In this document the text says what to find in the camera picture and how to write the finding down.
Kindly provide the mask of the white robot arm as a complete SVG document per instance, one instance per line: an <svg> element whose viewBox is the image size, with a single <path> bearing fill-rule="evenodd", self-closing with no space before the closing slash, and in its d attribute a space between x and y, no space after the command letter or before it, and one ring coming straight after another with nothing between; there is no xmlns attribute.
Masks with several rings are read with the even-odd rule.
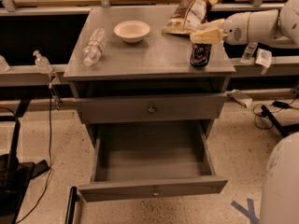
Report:
<svg viewBox="0 0 299 224"><path fill-rule="evenodd" d="M280 9L236 13L225 20L200 24L190 35L194 49L192 62L202 56L196 47L258 42L274 48L299 46L299 0L289 0ZM299 224L299 132L288 133L270 111L263 113L279 130L283 139L273 149L265 171L259 224Z"/></svg>

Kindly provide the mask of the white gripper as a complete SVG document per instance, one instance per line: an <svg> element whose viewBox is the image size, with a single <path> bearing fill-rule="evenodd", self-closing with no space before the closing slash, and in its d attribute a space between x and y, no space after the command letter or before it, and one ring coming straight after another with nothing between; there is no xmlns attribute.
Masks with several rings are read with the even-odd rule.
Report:
<svg viewBox="0 0 299 224"><path fill-rule="evenodd" d="M224 41L230 45L245 45L248 43L248 25L250 12L235 13L225 19L218 19L197 25L197 32L190 35L194 44L217 44Z"/></svg>

